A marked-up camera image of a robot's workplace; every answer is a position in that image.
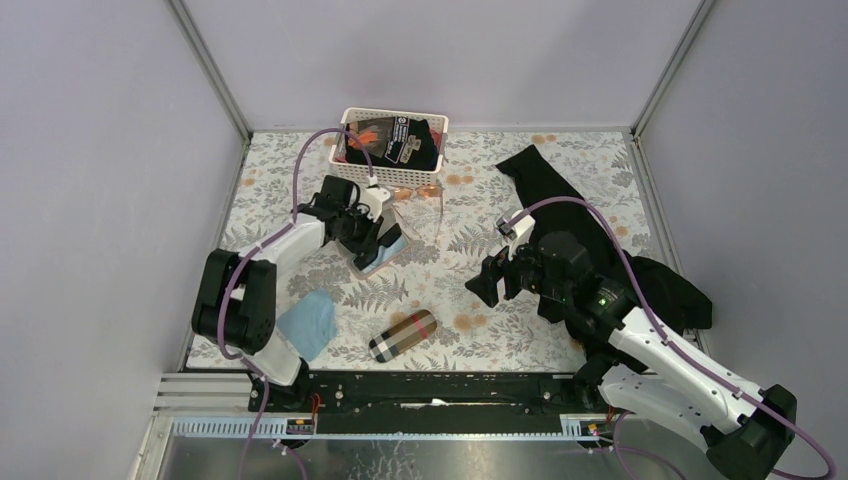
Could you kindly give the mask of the pink glasses case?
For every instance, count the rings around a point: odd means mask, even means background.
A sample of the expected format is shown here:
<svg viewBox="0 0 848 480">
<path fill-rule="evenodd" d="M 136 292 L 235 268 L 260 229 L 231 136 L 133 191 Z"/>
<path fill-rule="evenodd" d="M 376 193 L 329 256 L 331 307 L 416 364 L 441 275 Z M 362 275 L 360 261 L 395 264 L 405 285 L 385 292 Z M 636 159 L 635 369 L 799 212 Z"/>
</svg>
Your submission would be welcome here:
<svg viewBox="0 0 848 480">
<path fill-rule="evenodd" d="M 380 219 L 367 228 L 357 225 L 353 235 L 337 239 L 336 245 L 353 275 L 366 279 L 396 262 L 411 246 L 411 240 L 399 223 Z"/>
</svg>

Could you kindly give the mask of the plaid glasses case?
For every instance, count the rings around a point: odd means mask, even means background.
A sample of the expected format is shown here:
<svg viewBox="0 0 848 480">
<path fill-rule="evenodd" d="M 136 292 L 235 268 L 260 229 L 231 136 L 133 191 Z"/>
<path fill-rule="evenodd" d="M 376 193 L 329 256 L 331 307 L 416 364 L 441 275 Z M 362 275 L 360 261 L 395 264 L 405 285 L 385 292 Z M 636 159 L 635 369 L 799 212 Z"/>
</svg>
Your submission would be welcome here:
<svg viewBox="0 0 848 480">
<path fill-rule="evenodd" d="M 368 350 L 378 363 L 387 363 L 428 339 L 437 327 L 438 320 L 429 310 L 418 310 L 370 339 Z"/>
</svg>

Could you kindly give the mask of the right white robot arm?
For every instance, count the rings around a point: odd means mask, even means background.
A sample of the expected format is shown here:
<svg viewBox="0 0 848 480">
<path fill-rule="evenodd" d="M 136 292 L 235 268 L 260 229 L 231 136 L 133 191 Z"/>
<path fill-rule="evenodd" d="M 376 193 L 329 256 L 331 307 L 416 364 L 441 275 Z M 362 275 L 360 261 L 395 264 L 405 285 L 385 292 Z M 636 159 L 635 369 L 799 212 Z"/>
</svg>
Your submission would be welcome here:
<svg viewBox="0 0 848 480">
<path fill-rule="evenodd" d="M 795 437 L 786 425 L 796 419 L 793 393 L 736 375 L 651 321 L 633 288 L 598 273 L 570 233 L 504 247 L 465 286 L 489 307 L 527 291 L 563 308 L 568 325 L 612 349 L 584 365 L 577 405 L 646 417 L 701 449 L 727 479 L 767 478 Z"/>
</svg>

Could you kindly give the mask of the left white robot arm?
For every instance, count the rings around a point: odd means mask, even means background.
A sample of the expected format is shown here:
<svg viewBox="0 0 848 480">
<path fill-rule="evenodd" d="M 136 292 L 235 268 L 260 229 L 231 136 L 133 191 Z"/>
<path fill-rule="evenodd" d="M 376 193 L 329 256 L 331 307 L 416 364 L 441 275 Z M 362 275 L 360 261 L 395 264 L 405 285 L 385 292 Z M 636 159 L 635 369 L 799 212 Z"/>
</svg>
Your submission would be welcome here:
<svg viewBox="0 0 848 480">
<path fill-rule="evenodd" d="M 309 401 L 299 377 L 306 362 L 276 325 L 277 279 L 328 244 L 336 244 L 363 277 L 387 261 L 405 234 L 392 211 L 393 192 L 328 175 L 321 189 L 293 209 L 281 230 L 240 252 L 216 249 L 206 260 L 191 319 L 193 332 L 226 357 L 246 362 L 273 383 L 272 398 L 288 411 Z"/>
</svg>

